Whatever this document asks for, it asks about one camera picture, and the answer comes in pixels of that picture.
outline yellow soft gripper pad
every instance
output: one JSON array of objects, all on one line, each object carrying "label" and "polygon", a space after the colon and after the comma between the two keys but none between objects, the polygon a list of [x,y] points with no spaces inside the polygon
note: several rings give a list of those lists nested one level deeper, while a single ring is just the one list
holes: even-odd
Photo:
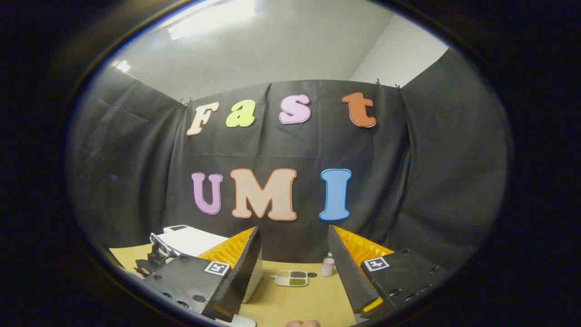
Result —
[{"label": "yellow soft gripper pad", "polygon": [[202,253],[198,258],[230,264],[230,268],[234,269],[255,228],[252,227],[230,237],[226,241]]},{"label": "yellow soft gripper pad", "polygon": [[[359,267],[359,270],[361,270],[361,273],[363,274],[363,276],[365,276],[365,278],[368,281],[369,279],[367,278],[367,276],[363,272],[363,269],[361,268],[361,263],[365,260],[383,257],[384,255],[388,255],[394,252],[386,247],[383,247],[375,242],[366,239],[365,237],[361,237],[348,230],[344,230],[337,226],[333,226],[333,228],[335,228],[335,232],[337,233],[337,235],[339,235],[339,237],[343,241],[343,244],[347,248],[347,251],[349,251],[349,254],[353,258],[353,261],[355,261],[355,263]],[[378,297],[375,301],[366,305],[363,308],[363,312],[369,312],[379,307],[382,303],[383,300],[380,297]]]}]

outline wooden tabletop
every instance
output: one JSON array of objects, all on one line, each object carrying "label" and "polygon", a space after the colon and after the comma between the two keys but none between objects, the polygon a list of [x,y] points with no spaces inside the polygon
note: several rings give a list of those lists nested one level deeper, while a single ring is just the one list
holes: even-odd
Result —
[{"label": "wooden tabletop", "polygon": [[[135,260],[147,259],[151,244],[127,248],[111,248],[111,253],[122,266],[134,271]],[[247,303],[242,303],[239,314],[256,321],[257,327],[284,327],[292,320],[318,320],[321,327],[348,327],[355,325],[355,317],[335,270],[330,277],[321,276],[322,263],[295,264],[263,260],[264,276]],[[278,286],[269,275],[279,270],[314,272],[303,287]]]}]

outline black fabric backdrop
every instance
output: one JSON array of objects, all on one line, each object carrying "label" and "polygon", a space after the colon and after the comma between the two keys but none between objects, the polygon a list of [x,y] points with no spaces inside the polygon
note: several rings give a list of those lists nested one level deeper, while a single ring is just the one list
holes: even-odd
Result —
[{"label": "black fabric backdrop", "polygon": [[[371,128],[349,118],[345,95],[374,102]],[[283,125],[281,101],[306,94],[311,117]],[[227,127],[233,104],[256,101],[256,120]],[[220,107],[202,132],[187,136],[199,105]],[[230,237],[259,226],[265,260],[319,262],[330,223],[394,250],[410,247],[447,268],[462,263],[486,236],[502,199],[507,146],[501,105],[457,53],[397,88],[331,80],[243,87],[187,106],[116,69],[108,69],[80,104],[69,142],[69,191],[81,226],[106,247],[148,242],[150,232],[186,224]],[[264,187],[274,169],[297,172],[293,221],[232,216],[233,169],[247,168]],[[327,222],[321,172],[352,171],[350,216]],[[200,211],[191,174],[224,177],[221,210]],[[210,202],[211,187],[204,181]]]}]

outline small bottle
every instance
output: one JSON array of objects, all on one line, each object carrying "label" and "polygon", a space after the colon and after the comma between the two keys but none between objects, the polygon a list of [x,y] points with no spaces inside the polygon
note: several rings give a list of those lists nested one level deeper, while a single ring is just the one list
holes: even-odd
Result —
[{"label": "small bottle", "polygon": [[323,267],[321,268],[321,276],[329,277],[333,275],[333,269],[335,269],[335,259],[331,252],[323,259]]}]

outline foam letter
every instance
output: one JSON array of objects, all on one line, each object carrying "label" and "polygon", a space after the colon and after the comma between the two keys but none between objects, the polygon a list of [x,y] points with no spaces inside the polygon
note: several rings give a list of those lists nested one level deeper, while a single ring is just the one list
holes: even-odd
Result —
[{"label": "foam letter", "polygon": [[232,215],[238,218],[250,218],[252,212],[246,207],[246,200],[252,209],[262,218],[268,203],[272,201],[272,209],[268,217],[275,221],[291,221],[296,219],[292,211],[292,180],[296,177],[293,169],[275,169],[264,189],[260,188],[254,173],[250,169],[234,169],[230,176],[236,183],[236,208]]},{"label": "foam letter", "polygon": [[321,178],[327,183],[327,201],[325,210],[319,215],[324,221],[338,221],[349,217],[345,208],[347,200],[347,181],[351,178],[348,169],[327,169],[321,173]]},{"label": "foam letter", "polygon": [[224,180],[222,175],[211,174],[208,179],[212,183],[212,204],[204,201],[203,182],[206,177],[202,173],[193,173],[193,200],[198,208],[209,214],[215,215],[220,211],[220,183]]},{"label": "foam letter", "polygon": [[232,111],[226,118],[226,126],[228,127],[246,127],[250,126],[254,122],[254,108],[256,107],[256,102],[247,99],[242,100],[239,103],[232,106]]},{"label": "foam letter", "polygon": [[289,95],[281,102],[282,112],[278,114],[283,124],[304,123],[311,116],[311,108],[305,106],[311,102],[304,94]]},{"label": "foam letter", "polygon": [[210,115],[212,111],[218,110],[218,106],[220,104],[218,102],[212,102],[211,104],[201,105],[196,108],[196,112],[193,116],[192,126],[186,132],[187,135],[196,135],[202,131],[202,124],[206,124],[208,119],[210,119]]},{"label": "foam letter", "polygon": [[373,106],[373,100],[365,99],[363,93],[355,92],[343,97],[343,102],[349,104],[349,117],[351,121],[361,127],[375,126],[377,120],[374,117],[367,116],[365,106]]}]

